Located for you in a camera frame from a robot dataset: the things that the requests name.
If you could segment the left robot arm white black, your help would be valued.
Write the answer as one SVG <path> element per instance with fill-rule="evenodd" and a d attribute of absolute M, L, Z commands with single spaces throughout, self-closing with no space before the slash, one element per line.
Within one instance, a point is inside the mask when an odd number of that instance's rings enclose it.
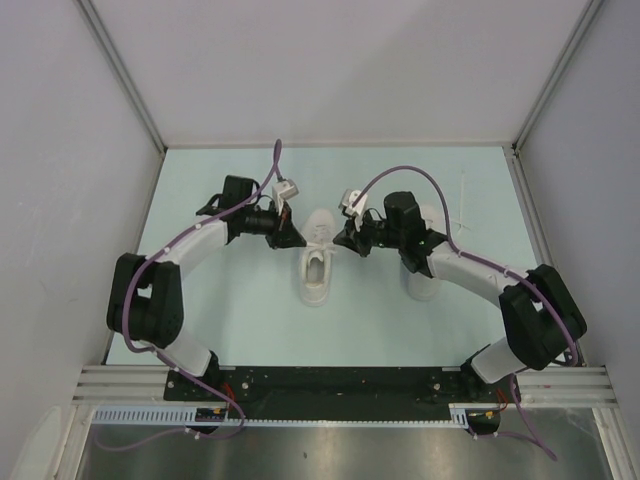
<path fill-rule="evenodd" d="M 146 257 L 132 253 L 116 261 L 106 324 L 135 350 L 150 351 L 184 372 L 197 398 L 214 397 L 222 374 L 215 353 L 192 337 L 184 325 L 182 281 L 208 256 L 241 234 L 262 236 L 272 249 L 301 248 L 306 240 L 292 221 L 288 200 L 298 194 L 289 179 L 272 187 L 266 209 L 262 187 L 250 178 L 228 175 L 223 190 L 196 212 L 195 224 L 163 250 Z"/>

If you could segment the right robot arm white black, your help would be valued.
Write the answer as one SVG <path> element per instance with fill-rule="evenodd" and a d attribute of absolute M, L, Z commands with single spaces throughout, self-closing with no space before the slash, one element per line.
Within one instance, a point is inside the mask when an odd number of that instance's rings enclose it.
<path fill-rule="evenodd" d="M 414 195 L 393 192 L 383 202 L 384 216 L 374 218 L 367 196 L 344 193 L 340 210 L 344 228 L 334 242 L 362 257 L 373 248 L 398 252 L 406 287 L 416 299 L 431 299 L 441 282 L 471 292 L 501 312 L 505 335 L 473 354 L 463 365 L 463 393 L 473 401 L 493 394 L 498 381 L 525 369 L 541 371 L 587 331 L 586 321 L 558 271 L 547 264 L 518 271 L 469 252 L 456 250 L 445 233 L 423 217 Z"/>

